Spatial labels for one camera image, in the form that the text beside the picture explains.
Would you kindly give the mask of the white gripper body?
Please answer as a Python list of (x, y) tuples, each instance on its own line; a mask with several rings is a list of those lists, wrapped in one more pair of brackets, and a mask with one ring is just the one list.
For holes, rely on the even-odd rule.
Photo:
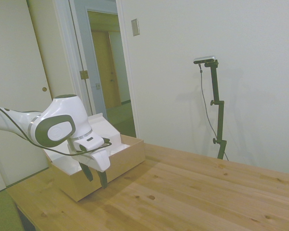
[(73, 159), (100, 172), (104, 172), (110, 167), (109, 156), (105, 148), (73, 156)]

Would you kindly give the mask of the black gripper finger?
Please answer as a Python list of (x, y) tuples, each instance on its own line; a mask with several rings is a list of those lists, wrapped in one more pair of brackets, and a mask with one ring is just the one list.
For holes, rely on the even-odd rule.
[(105, 189), (108, 186), (108, 180), (107, 180), (107, 174), (106, 172), (101, 172), (97, 170), (97, 174), (99, 176), (100, 179), (100, 183), (103, 189)]
[(92, 173), (91, 173), (90, 168), (89, 168), (87, 165), (83, 164), (83, 163), (79, 163), (79, 165), (80, 165), (83, 173), (85, 174), (86, 178), (87, 178), (90, 182), (93, 181), (93, 175), (92, 175)]

